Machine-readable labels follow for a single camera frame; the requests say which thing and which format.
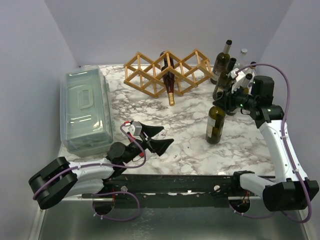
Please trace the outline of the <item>dark bottle black neck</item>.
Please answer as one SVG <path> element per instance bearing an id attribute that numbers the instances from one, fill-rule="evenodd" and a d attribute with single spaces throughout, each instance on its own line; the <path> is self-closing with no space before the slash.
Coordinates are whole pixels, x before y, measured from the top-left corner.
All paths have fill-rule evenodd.
<path id="1" fill-rule="evenodd" d="M 217 81 L 217 84 L 216 84 L 214 91 L 212 93 L 212 98 L 214 100 L 216 100 L 219 97 L 218 92 L 222 92 L 226 88 L 226 86 L 228 85 L 228 82 L 229 82 L 228 74 L 230 73 L 231 70 L 233 70 L 236 62 L 237 62 L 237 59 L 232 57 L 228 63 L 226 70 L 221 72 L 219 79 Z"/>
<path id="2" fill-rule="evenodd" d="M 218 144 L 221 140 L 226 113 L 213 105 L 208 112 L 205 139 L 209 144 Z"/>

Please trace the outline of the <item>green bottle silver foil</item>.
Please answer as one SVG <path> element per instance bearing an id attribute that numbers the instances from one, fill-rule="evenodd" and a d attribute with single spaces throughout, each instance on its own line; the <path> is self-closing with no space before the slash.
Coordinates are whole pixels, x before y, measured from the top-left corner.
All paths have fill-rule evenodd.
<path id="1" fill-rule="evenodd" d="M 250 86 L 250 82 L 252 79 L 253 79 L 253 75 L 251 73 L 248 73 L 248 74 L 246 74 L 246 76 L 242 82 L 241 87 L 243 88 L 243 91 L 246 94 L 249 94 L 249 92 L 250 92 L 249 86 Z M 234 116 L 238 111 L 239 111 L 238 109 L 235 109 L 234 111 L 227 111 L 226 114 L 229 116 Z"/>

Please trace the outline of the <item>green wine bottle brown label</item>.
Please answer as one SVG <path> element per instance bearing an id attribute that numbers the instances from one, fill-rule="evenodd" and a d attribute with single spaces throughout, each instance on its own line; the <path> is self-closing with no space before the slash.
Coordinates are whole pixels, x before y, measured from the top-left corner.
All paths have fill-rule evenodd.
<path id="1" fill-rule="evenodd" d="M 229 51 L 231 45 L 232 40 L 228 39 L 225 43 L 223 51 L 220 52 L 215 59 L 215 63 L 212 70 L 213 77 L 210 79 L 210 82 L 214 85 L 217 84 L 220 74 L 227 69 L 227 66 L 230 61 Z"/>

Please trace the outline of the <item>clear tall bottle blue label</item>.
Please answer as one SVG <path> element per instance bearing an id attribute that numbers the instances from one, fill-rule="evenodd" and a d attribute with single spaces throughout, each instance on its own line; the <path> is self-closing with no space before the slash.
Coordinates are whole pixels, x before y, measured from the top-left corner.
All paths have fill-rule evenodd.
<path id="1" fill-rule="evenodd" d="M 246 68 L 245 74 L 252 74 L 252 76 L 254 77 L 257 74 L 256 66 L 250 66 L 250 67 Z"/>

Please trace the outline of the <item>clear squat glass bottle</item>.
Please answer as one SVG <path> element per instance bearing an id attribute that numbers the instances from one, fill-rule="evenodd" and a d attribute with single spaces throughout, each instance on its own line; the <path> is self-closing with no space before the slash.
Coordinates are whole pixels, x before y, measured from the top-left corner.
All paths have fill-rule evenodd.
<path id="1" fill-rule="evenodd" d="M 238 57 L 236 58 L 236 63 L 234 65 L 235 68 L 242 68 L 246 65 L 246 58 L 247 58 L 248 50 L 246 48 L 242 48 Z"/>

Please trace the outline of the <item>red bottle gold foil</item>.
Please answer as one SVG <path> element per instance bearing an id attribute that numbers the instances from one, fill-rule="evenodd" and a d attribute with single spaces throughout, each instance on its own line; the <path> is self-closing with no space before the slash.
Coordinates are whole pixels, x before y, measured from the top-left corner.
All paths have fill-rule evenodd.
<path id="1" fill-rule="evenodd" d="M 159 65 L 161 70 L 164 70 L 165 68 L 167 68 L 169 66 L 167 57 L 165 57 L 162 61 L 160 61 Z M 162 80 L 166 87 L 169 105 L 172 107 L 175 105 L 175 99 L 174 99 L 175 75 L 172 72 L 168 71 L 162 76 Z"/>

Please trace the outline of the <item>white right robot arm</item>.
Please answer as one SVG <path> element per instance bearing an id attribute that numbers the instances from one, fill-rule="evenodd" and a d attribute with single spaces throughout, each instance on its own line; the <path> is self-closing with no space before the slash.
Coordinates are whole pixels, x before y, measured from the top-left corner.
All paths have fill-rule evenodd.
<path id="1" fill-rule="evenodd" d="M 274 80 L 268 76 L 255 76 L 252 92 L 246 93 L 242 88 L 244 79 L 241 73 L 227 77 L 227 87 L 214 105 L 228 112 L 237 108 L 249 111 L 267 144 L 275 179 L 270 181 L 242 171 L 230 183 L 230 191 L 236 196 L 247 191 L 254 193 L 270 212 L 304 210 L 318 193 L 319 185 L 302 169 L 289 138 L 284 111 L 273 104 Z"/>

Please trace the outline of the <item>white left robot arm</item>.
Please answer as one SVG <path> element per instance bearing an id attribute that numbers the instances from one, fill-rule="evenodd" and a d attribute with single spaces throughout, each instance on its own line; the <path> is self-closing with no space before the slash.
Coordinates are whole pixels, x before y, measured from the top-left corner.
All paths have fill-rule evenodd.
<path id="1" fill-rule="evenodd" d="M 158 156 L 166 152 L 174 139 L 153 139 L 162 130 L 162 126 L 126 121 L 120 126 L 120 131 L 130 143 L 114 142 L 106 157 L 89 162 L 68 161 L 64 156 L 54 159 L 29 179 L 32 199 L 37 201 L 40 209 L 46 210 L 64 198 L 75 195 L 97 194 L 101 198 L 107 197 L 111 185 L 104 180 L 118 177 L 130 169 L 128 163 L 138 156 L 143 157 L 143 162 L 133 165 L 132 169 L 142 167 L 147 162 L 146 150 Z"/>

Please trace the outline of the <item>wooden wine rack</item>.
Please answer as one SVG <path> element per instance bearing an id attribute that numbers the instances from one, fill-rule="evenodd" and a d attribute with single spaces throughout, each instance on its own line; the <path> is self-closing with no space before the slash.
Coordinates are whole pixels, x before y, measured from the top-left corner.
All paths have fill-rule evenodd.
<path id="1" fill-rule="evenodd" d="M 123 83 L 153 98 L 167 91 L 163 81 L 166 73 L 174 74 L 173 93 L 177 96 L 214 77 L 209 58 L 198 49 L 184 58 L 167 50 L 156 60 L 138 51 L 123 67 Z"/>

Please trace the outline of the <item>clear plastic storage box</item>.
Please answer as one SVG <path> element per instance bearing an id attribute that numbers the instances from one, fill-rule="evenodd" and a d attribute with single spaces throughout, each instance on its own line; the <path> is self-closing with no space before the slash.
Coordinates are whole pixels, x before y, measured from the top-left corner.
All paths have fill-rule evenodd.
<path id="1" fill-rule="evenodd" d="M 97 65 L 65 74 L 60 85 L 60 140 L 79 157 L 106 153 L 115 123 L 109 83 Z"/>

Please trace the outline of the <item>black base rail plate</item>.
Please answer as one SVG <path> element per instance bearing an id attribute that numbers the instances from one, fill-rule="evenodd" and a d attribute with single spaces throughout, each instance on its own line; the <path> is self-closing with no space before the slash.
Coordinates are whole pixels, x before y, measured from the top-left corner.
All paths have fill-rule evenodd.
<path id="1" fill-rule="evenodd" d="M 122 174 L 104 179 L 97 193 L 84 198 L 100 199 L 111 194 L 116 208 L 227 208 L 229 199 L 241 200 L 246 190 L 234 175 Z"/>

